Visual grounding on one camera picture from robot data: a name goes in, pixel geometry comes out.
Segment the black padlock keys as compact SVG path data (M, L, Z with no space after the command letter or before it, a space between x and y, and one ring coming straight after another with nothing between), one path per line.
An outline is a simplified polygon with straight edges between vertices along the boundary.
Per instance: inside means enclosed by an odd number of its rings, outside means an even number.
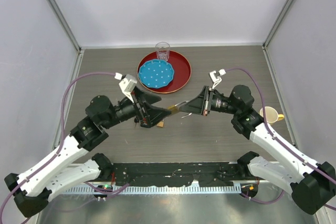
M137 118L134 119L134 128L139 126L139 120Z

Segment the large brass padlock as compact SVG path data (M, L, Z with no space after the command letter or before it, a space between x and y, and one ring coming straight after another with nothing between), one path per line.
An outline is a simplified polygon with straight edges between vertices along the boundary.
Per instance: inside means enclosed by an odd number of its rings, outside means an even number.
M171 114L169 116L173 116L177 113L180 112L179 108L185 104L187 104L189 102L189 100L185 100L185 101L182 101L182 102L179 102L177 104L174 104L170 107L168 107L167 109L171 112Z

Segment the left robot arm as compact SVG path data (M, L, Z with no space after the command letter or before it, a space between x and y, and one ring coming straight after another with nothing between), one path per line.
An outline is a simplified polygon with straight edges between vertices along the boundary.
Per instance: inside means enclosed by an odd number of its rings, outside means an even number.
M171 111L154 106L161 98L138 88L113 105L105 95L94 97L82 119L62 143L38 164L24 173L8 174L4 181L18 210L30 218L42 211L61 192L90 180L107 181L113 172L111 161L95 154L72 170L66 167L85 156L108 138L107 129L136 118L141 127L151 128L171 115Z

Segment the clear plastic cup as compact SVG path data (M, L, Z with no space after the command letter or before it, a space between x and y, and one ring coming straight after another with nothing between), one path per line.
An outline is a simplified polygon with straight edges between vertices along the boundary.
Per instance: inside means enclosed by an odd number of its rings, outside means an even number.
M155 45L156 57L158 60L168 61L170 56L170 44L159 42Z

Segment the blue dotted plate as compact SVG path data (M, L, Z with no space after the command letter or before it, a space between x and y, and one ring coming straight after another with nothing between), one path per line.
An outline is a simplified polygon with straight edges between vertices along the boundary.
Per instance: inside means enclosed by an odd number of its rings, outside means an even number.
M146 61L138 71L140 82L147 88L159 89L169 85L174 79L174 69L164 60Z

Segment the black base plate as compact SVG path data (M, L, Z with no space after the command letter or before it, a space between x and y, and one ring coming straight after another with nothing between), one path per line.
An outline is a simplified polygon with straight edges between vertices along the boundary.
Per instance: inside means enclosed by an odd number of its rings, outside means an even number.
M138 187L188 187L197 181L201 187L232 185L234 181L264 179L253 176L246 166L237 163L115 163L107 178L91 182L115 182Z

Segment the small brass padlock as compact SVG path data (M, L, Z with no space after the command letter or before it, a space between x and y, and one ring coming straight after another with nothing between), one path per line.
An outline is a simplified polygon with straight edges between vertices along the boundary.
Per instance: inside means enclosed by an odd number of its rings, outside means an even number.
M158 124L157 124L157 127L164 127L164 121L160 121Z

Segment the yellow cream mug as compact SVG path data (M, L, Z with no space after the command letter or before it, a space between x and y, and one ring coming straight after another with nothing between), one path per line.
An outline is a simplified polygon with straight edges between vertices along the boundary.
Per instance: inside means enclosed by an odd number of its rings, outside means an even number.
M276 109L270 106L266 106L259 110L259 114L266 118L267 123L273 125L276 122L279 122L285 118L283 114L279 114Z

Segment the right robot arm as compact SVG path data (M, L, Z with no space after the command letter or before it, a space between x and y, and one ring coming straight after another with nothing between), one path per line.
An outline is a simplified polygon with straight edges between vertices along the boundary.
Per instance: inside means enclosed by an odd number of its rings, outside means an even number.
M240 158L237 173L242 179L260 177L288 193L305 213L313 215L335 197L335 168L305 155L268 124L253 109L254 98L249 87L237 85L226 97L205 86L194 99L179 110L207 116L216 111L233 115L231 123L237 133L266 150L278 164L258 154L247 153Z

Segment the red round tray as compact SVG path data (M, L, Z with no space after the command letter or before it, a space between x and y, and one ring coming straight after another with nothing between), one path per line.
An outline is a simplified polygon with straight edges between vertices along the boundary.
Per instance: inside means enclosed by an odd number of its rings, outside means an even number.
M138 65L137 74L138 74L139 68L146 61L153 60L153 59L158 59L156 57L156 52L152 52L148 54L147 56L145 56ZM191 66L190 66L189 61L182 54L175 52L175 51L170 51L168 63L170 63L174 69L174 79L169 85L163 88L154 89L154 88L147 88L141 82L140 83L145 88L155 93L162 93L162 94L173 93L181 89L182 87L184 87L191 77Z

